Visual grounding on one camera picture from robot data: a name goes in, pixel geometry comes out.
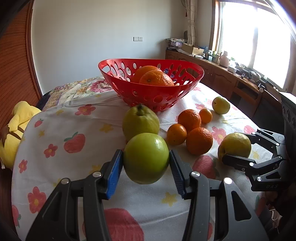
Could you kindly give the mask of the yellow pear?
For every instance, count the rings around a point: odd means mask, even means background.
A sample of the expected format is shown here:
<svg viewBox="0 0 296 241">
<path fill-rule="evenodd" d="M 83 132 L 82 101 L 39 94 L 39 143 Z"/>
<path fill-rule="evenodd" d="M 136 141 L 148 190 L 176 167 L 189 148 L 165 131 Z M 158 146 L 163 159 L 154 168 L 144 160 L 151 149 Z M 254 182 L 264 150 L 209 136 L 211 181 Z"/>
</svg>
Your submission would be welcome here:
<svg viewBox="0 0 296 241">
<path fill-rule="evenodd" d="M 230 133 L 218 147 L 218 159 L 221 161 L 225 155 L 248 158 L 251 153 L 251 141 L 243 133 Z"/>
</svg>

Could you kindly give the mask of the yellow-green apple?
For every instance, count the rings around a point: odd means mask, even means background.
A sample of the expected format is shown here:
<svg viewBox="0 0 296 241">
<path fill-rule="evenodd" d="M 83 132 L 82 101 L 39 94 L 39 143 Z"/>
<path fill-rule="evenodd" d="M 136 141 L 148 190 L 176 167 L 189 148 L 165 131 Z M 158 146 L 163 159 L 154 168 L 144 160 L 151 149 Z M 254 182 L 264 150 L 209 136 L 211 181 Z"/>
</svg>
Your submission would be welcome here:
<svg viewBox="0 0 296 241">
<path fill-rule="evenodd" d="M 230 103 L 223 97 L 216 97 L 212 101 L 212 108 L 217 114 L 226 114 L 230 110 Z"/>
</svg>

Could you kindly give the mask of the green apple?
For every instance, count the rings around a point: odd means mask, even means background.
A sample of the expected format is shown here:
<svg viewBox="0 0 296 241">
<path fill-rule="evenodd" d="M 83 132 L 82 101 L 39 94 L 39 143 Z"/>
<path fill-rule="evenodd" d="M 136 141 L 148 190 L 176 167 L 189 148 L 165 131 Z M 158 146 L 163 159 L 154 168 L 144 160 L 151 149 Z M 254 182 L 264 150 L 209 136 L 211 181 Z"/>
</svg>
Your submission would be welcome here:
<svg viewBox="0 0 296 241">
<path fill-rule="evenodd" d="M 155 133 L 134 136 L 125 146 L 123 166 L 128 177 L 138 184 L 152 184 L 166 172 L 169 149 L 165 140 Z"/>
</svg>

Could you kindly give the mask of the green pear with stem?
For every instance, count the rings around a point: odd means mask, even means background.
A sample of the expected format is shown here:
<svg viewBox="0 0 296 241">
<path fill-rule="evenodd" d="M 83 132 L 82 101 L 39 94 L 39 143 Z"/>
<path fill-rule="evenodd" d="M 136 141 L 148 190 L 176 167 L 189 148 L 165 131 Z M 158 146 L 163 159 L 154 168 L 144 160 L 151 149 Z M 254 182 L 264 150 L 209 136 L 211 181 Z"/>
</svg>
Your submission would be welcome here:
<svg viewBox="0 0 296 241">
<path fill-rule="evenodd" d="M 128 142 L 141 133 L 158 134 L 160 123 L 158 116 L 147 106 L 139 104 L 131 107 L 122 121 L 122 131 Z"/>
</svg>

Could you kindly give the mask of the large orange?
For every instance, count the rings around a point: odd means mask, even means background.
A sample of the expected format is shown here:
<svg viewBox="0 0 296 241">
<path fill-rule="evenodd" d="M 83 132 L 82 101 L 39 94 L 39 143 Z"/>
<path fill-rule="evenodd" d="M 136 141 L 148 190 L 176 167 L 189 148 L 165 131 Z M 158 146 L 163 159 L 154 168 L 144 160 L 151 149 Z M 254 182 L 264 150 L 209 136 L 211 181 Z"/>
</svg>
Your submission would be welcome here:
<svg viewBox="0 0 296 241">
<path fill-rule="evenodd" d="M 139 83 L 141 77 L 149 72 L 149 71 L 161 71 L 161 69 L 155 67 L 155 66 L 151 66 L 151 65 L 148 65 L 148 66 L 143 66 L 141 68 L 139 68 L 133 75 L 132 79 L 131 79 L 131 82 L 133 83 Z"/>
<path fill-rule="evenodd" d="M 139 84 L 152 86 L 174 86 L 173 80 L 166 73 L 156 70 L 145 73 L 140 78 Z"/>
</svg>

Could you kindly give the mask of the wooden sideboard cabinet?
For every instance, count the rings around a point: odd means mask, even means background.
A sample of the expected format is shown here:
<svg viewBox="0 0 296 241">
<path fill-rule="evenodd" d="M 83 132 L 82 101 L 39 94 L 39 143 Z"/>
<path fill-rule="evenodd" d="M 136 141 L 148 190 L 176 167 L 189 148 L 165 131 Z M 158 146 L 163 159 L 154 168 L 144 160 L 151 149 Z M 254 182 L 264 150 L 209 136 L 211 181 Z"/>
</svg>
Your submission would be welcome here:
<svg viewBox="0 0 296 241">
<path fill-rule="evenodd" d="M 260 120 L 269 114 L 282 113 L 281 103 L 266 90 L 260 92 L 256 84 L 211 61 L 170 49 L 166 49 L 166 59 L 183 60 L 200 65 L 204 70 L 201 83 L 227 98 L 249 118 Z"/>
</svg>

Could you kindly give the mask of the mandarin orange front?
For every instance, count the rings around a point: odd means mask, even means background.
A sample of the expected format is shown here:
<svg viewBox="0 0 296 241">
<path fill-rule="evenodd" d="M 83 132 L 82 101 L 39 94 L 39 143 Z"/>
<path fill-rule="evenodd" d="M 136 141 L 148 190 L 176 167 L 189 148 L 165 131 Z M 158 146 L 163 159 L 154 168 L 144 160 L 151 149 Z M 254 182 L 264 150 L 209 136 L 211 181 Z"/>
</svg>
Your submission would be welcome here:
<svg viewBox="0 0 296 241">
<path fill-rule="evenodd" d="M 186 139 L 187 150 L 193 155 L 206 154 L 213 145 L 213 136 L 206 128 L 195 128 L 188 133 Z"/>
</svg>

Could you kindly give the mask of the mandarin orange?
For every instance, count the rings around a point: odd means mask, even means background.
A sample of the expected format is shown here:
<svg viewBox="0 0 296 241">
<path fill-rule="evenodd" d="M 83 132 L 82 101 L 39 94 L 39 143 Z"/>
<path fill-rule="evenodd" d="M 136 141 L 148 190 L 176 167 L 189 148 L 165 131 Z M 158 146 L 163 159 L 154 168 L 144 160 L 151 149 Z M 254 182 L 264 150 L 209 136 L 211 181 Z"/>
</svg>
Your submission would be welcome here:
<svg viewBox="0 0 296 241">
<path fill-rule="evenodd" d="M 177 121 L 178 124 L 181 124 L 186 129 L 187 133 L 201 126 L 201 117 L 193 109 L 186 109 L 182 111 L 178 115 Z"/>
<path fill-rule="evenodd" d="M 213 145 L 213 136 L 206 128 L 195 128 L 188 133 L 186 139 L 187 150 L 193 155 L 206 154 Z"/>
</svg>

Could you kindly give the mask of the small mandarin separate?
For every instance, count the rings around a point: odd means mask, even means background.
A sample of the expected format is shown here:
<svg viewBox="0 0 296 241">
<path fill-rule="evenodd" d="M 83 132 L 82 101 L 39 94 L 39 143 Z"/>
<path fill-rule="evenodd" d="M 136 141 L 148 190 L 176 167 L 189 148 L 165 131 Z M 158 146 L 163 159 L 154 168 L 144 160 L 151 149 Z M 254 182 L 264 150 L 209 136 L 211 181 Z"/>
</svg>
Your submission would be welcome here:
<svg viewBox="0 0 296 241">
<path fill-rule="evenodd" d="M 201 122 L 204 124 L 208 124 L 211 122 L 213 115 L 210 110 L 207 108 L 203 108 L 199 111 L 199 116 L 201 118 Z"/>
</svg>

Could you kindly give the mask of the mandarin orange upper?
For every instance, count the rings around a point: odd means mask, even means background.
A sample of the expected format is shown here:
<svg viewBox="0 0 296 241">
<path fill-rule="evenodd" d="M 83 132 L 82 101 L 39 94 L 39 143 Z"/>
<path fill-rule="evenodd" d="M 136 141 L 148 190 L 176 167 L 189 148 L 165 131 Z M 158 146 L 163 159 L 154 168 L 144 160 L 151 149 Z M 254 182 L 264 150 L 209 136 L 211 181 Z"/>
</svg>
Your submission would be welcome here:
<svg viewBox="0 0 296 241">
<path fill-rule="evenodd" d="M 201 126 L 201 117 L 193 109 L 186 109 L 182 111 L 178 115 L 177 121 L 178 124 L 181 124 L 186 129 L 187 133 Z"/>
</svg>

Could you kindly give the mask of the small mandarin hidden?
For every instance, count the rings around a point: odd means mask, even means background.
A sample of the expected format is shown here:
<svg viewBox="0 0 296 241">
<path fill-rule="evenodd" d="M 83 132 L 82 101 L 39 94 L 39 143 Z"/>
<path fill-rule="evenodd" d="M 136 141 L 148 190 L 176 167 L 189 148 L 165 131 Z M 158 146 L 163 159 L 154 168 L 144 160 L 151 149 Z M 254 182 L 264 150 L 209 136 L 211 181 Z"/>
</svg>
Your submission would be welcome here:
<svg viewBox="0 0 296 241">
<path fill-rule="evenodd" d="M 181 145 L 187 138 L 185 127 L 179 123 L 171 125 L 166 132 L 166 142 L 172 146 Z"/>
</svg>

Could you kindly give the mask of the white floral fruit towel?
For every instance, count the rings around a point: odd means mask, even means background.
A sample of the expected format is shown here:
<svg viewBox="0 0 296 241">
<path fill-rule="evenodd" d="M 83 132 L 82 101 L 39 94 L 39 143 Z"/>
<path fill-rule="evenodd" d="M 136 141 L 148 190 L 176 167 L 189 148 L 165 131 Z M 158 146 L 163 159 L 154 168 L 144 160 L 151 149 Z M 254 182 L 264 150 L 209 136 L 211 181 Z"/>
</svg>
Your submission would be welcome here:
<svg viewBox="0 0 296 241">
<path fill-rule="evenodd" d="M 60 104 L 30 120 L 18 147 L 11 186 L 13 218 L 21 240 L 63 178 L 83 179 L 125 148 L 122 119 L 127 110 L 115 91 L 107 91 Z M 267 207 L 267 195 L 253 192 L 244 173 L 223 165 L 217 157 L 228 134 L 252 133 L 257 125 L 232 105 L 227 114 L 214 114 L 206 128 L 213 136 L 210 151 L 194 156 L 180 145 L 181 159 L 208 178 L 231 178 L 262 222 L 273 229 L 280 216 Z M 170 170 L 151 185 L 136 184 L 121 173 L 104 212 L 113 240 L 181 240 L 189 205 L 178 195 Z"/>
</svg>

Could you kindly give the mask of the pink kettle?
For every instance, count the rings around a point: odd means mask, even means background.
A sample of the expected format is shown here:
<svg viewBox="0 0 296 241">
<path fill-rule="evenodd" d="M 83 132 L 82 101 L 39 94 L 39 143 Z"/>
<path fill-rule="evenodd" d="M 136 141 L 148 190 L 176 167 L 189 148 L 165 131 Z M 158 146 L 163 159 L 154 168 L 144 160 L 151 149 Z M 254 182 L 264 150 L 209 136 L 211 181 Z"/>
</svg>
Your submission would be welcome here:
<svg viewBox="0 0 296 241">
<path fill-rule="evenodd" d="M 224 51 L 220 53 L 220 61 L 219 65 L 225 68 L 228 68 L 229 66 L 229 58 L 228 58 L 228 52 Z"/>
</svg>

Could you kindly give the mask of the yellow Pikachu plush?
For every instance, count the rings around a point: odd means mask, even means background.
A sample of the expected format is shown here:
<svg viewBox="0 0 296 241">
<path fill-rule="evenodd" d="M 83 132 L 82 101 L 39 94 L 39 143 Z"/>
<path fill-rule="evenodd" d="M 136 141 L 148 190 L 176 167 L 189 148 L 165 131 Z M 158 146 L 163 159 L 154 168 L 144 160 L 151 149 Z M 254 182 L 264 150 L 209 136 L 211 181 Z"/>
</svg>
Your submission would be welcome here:
<svg viewBox="0 0 296 241">
<path fill-rule="evenodd" d="M 31 118 L 40 112 L 26 101 L 18 102 L 13 108 L 11 120 L 1 129 L 1 163 L 6 168 L 13 168 L 24 131 Z"/>
</svg>

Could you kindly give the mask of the window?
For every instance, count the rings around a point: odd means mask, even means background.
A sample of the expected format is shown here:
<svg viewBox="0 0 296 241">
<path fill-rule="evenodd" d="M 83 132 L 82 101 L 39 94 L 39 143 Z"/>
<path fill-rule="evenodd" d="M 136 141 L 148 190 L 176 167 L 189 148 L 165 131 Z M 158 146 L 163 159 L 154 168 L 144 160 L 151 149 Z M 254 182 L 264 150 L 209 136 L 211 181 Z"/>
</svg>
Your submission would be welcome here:
<svg viewBox="0 0 296 241">
<path fill-rule="evenodd" d="M 278 4 L 213 1 L 210 48 L 266 78 L 276 88 L 295 89 L 295 29 Z"/>
</svg>

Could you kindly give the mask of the cardboard box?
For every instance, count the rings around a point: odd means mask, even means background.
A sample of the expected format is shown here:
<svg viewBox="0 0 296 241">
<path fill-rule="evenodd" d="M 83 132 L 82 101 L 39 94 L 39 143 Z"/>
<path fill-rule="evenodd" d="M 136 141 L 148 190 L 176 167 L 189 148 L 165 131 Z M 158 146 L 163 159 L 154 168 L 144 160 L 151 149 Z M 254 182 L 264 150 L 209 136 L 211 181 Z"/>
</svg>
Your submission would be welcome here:
<svg viewBox="0 0 296 241">
<path fill-rule="evenodd" d="M 182 50 L 191 54 L 191 55 L 200 55 L 200 56 L 202 56 L 203 52 L 204 52 L 204 49 L 194 47 L 194 46 L 186 44 L 186 43 L 182 44 Z"/>
</svg>

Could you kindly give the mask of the red perforated plastic basket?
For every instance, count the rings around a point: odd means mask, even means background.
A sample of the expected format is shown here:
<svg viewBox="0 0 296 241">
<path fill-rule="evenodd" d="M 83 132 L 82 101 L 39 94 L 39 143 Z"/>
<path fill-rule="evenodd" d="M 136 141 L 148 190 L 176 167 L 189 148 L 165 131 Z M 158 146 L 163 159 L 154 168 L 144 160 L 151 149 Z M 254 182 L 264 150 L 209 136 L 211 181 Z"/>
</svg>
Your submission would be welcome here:
<svg viewBox="0 0 296 241">
<path fill-rule="evenodd" d="M 133 83 L 135 72 L 143 66 L 155 66 L 170 76 L 175 86 Z M 107 83 L 130 107 L 143 104 L 151 110 L 165 111 L 193 90 L 204 77 L 198 64 L 171 59 L 106 59 L 98 68 Z"/>
</svg>

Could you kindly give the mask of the floral bed quilt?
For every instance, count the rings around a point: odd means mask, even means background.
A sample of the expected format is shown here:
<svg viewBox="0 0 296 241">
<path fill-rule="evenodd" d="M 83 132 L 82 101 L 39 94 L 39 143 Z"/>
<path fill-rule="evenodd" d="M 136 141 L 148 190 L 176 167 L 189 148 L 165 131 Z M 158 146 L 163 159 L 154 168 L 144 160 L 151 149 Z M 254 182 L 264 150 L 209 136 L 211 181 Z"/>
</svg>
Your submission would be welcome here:
<svg viewBox="0 0 296 241">
<path fill-rule="evenodd" d="M 112 87 L 102 76 L 60 85 L 49 92 L 49 99 L 42 111 L 74 99 L 97 95 L 110 90 L 112 90 Z"/>
</svg>

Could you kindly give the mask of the patterned curtain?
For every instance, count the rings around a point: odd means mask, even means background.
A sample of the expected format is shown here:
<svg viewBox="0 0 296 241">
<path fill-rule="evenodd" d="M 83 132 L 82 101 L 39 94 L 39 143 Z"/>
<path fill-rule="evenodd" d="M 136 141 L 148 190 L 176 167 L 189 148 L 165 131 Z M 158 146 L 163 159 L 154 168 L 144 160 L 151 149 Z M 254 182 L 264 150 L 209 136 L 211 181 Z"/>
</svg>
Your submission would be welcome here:
<svg viewBox="0 0 296 241">
<path fill-rule="evenodd" d="M 185 0 L 187 22 L 188 22 L 188 44 L 196 45 L 197 34 L 196 34 L 196 17 L 197 17 L 197 0 Z"/>
</svg>

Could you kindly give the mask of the white wall switch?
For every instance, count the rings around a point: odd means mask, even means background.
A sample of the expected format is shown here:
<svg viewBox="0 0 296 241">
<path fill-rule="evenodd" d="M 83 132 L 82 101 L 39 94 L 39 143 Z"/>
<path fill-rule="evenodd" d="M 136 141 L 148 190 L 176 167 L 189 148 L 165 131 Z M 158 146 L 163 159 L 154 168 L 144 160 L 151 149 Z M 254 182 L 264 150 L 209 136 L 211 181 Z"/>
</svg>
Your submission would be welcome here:
<svg viewBox="0 0 296 241">
<path fill-rule="evenodd" d="M 134 42 L 142 42 L 143 41 L 143 37 L 139 37 L 139 36 L 133 37 L 133 41 Z"/>
</svg>

